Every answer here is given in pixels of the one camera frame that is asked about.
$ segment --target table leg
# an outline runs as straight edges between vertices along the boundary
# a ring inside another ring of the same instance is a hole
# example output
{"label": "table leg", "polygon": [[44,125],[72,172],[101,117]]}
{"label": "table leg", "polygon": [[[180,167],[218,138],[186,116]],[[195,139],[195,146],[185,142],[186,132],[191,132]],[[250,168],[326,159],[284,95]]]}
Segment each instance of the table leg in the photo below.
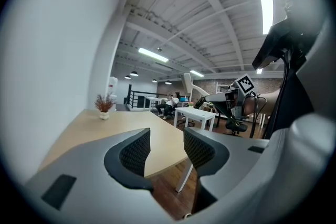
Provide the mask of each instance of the table leg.
{"label": "table leg", "polygon": [[219,120],[221,119],[221,117],[220,117],[220,113],[218,114],[218,120],[217,120],[217,125],[216,125],[216,127],[218,128],[219,127]]}
{"label": "table leg", "polygon": [[263,121],[263,123],[261,124],[261,129],[264,127],[264,122],[265,122],[265,118],[266,118],[266,114],[264,114],[264,118],[262,119]]}
{"label": "table leg", "polygon": [[188,121],[189,121],[189,118],[186,117],[186,118],[185,118],[185,125],[184,125],[184,127],[188,127]]}
{"label": "table leg", "polygon": [[176,125],[177,125],[177,115],[178,115],[178,111],[175,110],[174,127],[176,127]]}
{"label": "table leg", "polygon": [[[158,104],[158,105],[159,105],[159,104],[161,104],[161,100],[160,100],[160,101],[158,101],[158,102],[157,102],[157,104]],[[158,113],[158,114],[159,114],[159,113]]]}
{"label": "table leg", "polygon": [[214,122],[215,122],[215,116],[211,119],[211,124],[210,124],[210,128],[209,128],[210,132],[212,132],[212,128],[214,127]]}
{"label": "table leg", "polygon": [[201,129],[204,130],[205,129],[205,120],[202,120],[202,126],[201,126]]}
{"label": "table leg", "polygon": [[189,177],[192,169],[193,169],[193,165],[192,165],[190,159],[188,158],[187,163],[186,163],[185,168],[184,168],[184,171],[183,171],[183,174],[182,174],[180,180],[178,181],[177,187],[175,189],[178,193],[183,189],[183,186],[187,182],[188,177]]}

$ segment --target wooden floor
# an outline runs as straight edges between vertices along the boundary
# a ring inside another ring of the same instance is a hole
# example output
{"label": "wooden floor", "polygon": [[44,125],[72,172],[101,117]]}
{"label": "wooden floor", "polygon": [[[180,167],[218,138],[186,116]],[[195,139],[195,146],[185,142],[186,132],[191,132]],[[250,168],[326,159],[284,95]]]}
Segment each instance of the wooden floor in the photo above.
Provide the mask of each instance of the wooden floor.
{"label": "wooden floor", "polygon": [[[123,105],[117,105],[118,111],[127,111],[128,109]],[[166,120],[170,124],[174,124],[172,119]],[[218,128],[216,127],[217,119],[215,120],[215,124],[213,127],[213,132],[216,133],[230,133],[229,130],[225,128],[226,121],[221,119],[219,122]],[[248,129],[246,132],[240,133],[239,135],[242,137],[249,137],[252,124],[249,122],[244,122],[247,125]],[[195,127],[200,128],[201,123],[195,122]],[[263,131],[266,125],[264,125],[263,129],[260,129],[259,123],[256,125],[254,138],[261,138]],[[181,124],[178,127],[180,130],[184,129],[184,124]],[[195,188],[197,181],[197,172],[193,168],[185,186],[183,187],[180,193],[175,191],[177,186],[177,182],[179,178],[182,176],[182,172],[184,170],[186,161],[179,163],[173,168],[149,178],[154,186],[153,197],[155,200],[175,219],[181,219],[185,214],[190,213],[193,207],[194,196],[195,196]]]}

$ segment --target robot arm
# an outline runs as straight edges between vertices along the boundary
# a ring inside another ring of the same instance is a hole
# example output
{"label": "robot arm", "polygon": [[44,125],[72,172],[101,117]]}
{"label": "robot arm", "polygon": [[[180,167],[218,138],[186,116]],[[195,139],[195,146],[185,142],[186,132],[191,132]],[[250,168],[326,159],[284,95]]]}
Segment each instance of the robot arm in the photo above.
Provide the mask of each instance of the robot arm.
{"label": "robot arm", "polygon": [[243,94],[236,81],[231,86],[227,87],[227,92],[210,95],[202,88],[192,84],[189,73],[183,74],[181,78],[183,87],[187,93],[191,93],[191,90],[195,89],[202,95],[194,105],[194,108],[199,109],[204,102],[211,102],[220,113],[224,114],[229,119],[232,119],[236,124],[239,124],[236,119],[242,120],[247,118],[244,116],[243,110],[246,95]]}

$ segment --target seated person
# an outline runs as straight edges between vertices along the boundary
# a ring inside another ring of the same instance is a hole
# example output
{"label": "seated person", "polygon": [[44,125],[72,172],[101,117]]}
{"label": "seated person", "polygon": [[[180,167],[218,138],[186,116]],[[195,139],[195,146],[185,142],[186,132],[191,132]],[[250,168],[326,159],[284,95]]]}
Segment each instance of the seated person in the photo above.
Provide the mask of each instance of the seated person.
{"label": "seated person", "polygon": [[164,120],[167,119],[168,113],[169,111],[173,110],[173,106],[177,105],[177,103],[180,100],[180,93],[176,92],[173,96],[168,95],[167,96],[168,101],[166,102],[166,104],[159,104],[156,106],[158,112],[159,112],[159,117],[164,116]]}

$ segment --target white vase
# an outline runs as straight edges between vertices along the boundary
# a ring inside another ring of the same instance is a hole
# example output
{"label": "white vase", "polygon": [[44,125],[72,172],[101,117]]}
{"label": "white vase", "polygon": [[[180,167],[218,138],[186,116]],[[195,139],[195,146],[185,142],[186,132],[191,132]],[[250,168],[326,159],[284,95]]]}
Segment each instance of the white vase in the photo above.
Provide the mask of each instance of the white vase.
{"label": "white vase", "polygon": [[99,118],[102,120],[107,120],[110,117],[110,112],[100,112]]}

